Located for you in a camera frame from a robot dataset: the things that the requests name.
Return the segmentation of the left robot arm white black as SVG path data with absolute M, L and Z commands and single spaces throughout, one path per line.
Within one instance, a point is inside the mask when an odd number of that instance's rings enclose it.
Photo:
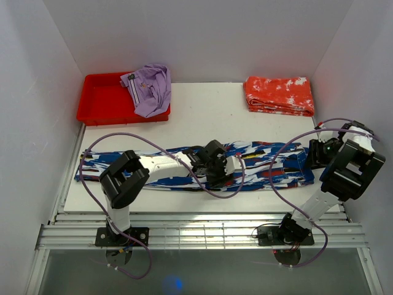
M 223 187 L 242 170 L 239 158 L 226 155 L 222 144 L 210 141 L 205 147 L 188 147 L 171 155 L 137 155 L 124 152 L 99 177 L 106 197 L 108 219 L 106 234 L 115 245 L 124 245 L 130 239 L 130 204 L 142 188 L 166 178 L 192 175 L 205 177 L 206 188 Z

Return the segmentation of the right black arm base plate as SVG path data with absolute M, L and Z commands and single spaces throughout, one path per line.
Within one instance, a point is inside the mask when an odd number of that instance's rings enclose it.
M 314 245 L 314 238 L 309 234 L 302 242 L 294 238 L 285 238 L 278 232 L 279 224 L 265 223 L 254 228 L 251 237 L 258 240 L 259 246 L 311 246 Z

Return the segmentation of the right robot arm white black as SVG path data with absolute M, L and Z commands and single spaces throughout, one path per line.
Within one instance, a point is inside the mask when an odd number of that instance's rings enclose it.
M 284 216 L 276 235 L 285 244 L 302 243 L 311 236 L 313 222 L 331 207 L 357 200 L 386 162 L 372 146 L 374 131 L 356 120 L 345 123 L 336 137 L 328 138 L 333 131 L 323 124 L 315 130 L 318 135 L 309 141 L 304 167 L 324 170 L 321 187 L 299 209 Z

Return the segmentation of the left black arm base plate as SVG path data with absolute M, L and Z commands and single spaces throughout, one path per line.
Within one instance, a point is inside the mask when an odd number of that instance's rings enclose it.
M 125 231 L 125 234 L 139 240 L 145 246 L 149 243 L 149 228 L 148 227 L 131 227 Z M 138 243 L 130 240 L 122 234 L 116 234 L 110 227 L 100 227 L 96 231 L 95 246 L 98 247 L 127 247 L 140 246 Z

